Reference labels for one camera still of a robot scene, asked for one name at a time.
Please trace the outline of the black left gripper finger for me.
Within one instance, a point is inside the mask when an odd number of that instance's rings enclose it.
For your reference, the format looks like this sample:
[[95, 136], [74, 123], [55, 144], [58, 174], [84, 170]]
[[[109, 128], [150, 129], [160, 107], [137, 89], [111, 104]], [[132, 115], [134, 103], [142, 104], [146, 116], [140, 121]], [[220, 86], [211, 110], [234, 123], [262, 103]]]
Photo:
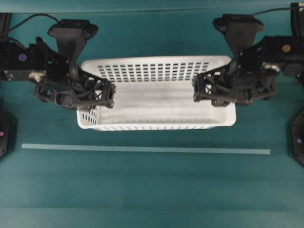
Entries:
[[94, 81], [95, 83], [104, 83], [107, 81], [106, 79], [90, 74], [82, 69], [79, 69], [79, 80], [81, 83], [86, 83], [87, 81]]
[[90, 111], [97, 106], [113, 108], [116, 86], [108, 80], [97, 80], [89, 84], [89, 87], [78, 95], [78, 110]]

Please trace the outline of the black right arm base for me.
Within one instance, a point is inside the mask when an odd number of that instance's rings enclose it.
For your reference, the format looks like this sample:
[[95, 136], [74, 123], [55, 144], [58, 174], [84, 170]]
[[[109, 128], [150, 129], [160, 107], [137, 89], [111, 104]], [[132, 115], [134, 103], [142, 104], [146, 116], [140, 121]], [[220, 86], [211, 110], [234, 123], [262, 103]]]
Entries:
[[288, 123], [288, 154], [302, 168], [304, 167], [304, 111], [292, 116]]

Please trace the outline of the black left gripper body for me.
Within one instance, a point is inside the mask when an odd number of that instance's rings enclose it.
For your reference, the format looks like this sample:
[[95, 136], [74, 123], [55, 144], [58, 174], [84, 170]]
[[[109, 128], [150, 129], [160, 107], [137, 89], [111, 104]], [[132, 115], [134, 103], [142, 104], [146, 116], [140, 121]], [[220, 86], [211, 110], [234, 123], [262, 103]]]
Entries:
[[34, 95], [42, 102], [51, 102], [65, 109], [78, 110], [78, 95], [93, 81], [81, 83], [79, 70], [59, 71], [47, 65], [46, 71], [34, 72]]

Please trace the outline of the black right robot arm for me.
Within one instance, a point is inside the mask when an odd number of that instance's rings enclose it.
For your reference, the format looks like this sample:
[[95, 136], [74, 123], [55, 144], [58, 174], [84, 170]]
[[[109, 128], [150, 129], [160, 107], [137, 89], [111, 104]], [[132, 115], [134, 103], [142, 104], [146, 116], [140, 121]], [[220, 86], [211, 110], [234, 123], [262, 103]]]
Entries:
[[210, 100], [215, 107], [251, 105], [277, 93], [280, 73], [304, 82], [303, 37], [265, 36], [238, 51], [228, 64], [197, 74], [192, 79], [193, 100]]

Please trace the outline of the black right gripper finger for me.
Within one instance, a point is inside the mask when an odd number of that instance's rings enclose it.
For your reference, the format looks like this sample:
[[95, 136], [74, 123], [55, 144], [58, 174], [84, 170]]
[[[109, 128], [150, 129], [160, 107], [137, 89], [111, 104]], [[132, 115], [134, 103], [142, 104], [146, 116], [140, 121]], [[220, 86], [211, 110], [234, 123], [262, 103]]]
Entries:
[[217, 94], [217, 88], [210, 82], [210, 79], [212, 78], [204, 73], [192, 78], [194, 102], [210, 101], [212, 106], [228, 106], [228, 101]]
[[229, 76], [229, 75], [233, 75], [234, 74], [234, 67], [232, 66], [231, 63], [228, 63], [226, 65], [220, 66], [218, 68], [206, 71], [201, 73], [204, 76], [214, 76], [217, 75], [217, 73], [219, 73], [220, 76]]

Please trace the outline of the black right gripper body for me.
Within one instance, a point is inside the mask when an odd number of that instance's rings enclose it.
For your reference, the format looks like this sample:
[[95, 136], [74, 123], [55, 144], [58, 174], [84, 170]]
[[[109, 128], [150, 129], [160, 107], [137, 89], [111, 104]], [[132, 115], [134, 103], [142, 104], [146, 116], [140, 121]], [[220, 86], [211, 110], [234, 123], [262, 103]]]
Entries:
[[276, 93], [277, 70], [263, 68], [262, 50], [243, 51], [230, 61], [234, 74], [213, 76], [217, 94], [236, 105], [250, 105], [257, 99], [268, 100]]

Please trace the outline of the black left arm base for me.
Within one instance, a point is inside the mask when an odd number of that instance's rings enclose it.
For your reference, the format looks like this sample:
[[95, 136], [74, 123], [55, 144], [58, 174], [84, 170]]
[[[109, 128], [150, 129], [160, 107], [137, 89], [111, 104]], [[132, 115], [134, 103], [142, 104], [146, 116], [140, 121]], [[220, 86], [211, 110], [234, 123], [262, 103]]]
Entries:
[[0, 106], [0, 161], [11, 154], [16, 147], [18, 120], [15, 115]]

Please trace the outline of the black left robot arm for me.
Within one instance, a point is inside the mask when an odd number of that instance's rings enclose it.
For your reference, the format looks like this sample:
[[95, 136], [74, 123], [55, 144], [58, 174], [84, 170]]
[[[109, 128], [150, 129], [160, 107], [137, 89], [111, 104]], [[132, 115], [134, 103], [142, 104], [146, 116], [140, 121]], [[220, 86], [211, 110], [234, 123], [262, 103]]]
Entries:
[[96, 106], [114, 106], [116, 86], [112, 82], [85, 72], [40, 37], [29, 47], [13, 38], [1, 40], [0, 79], [32, 82], [35, 97], [65, 109], [91, 111]]

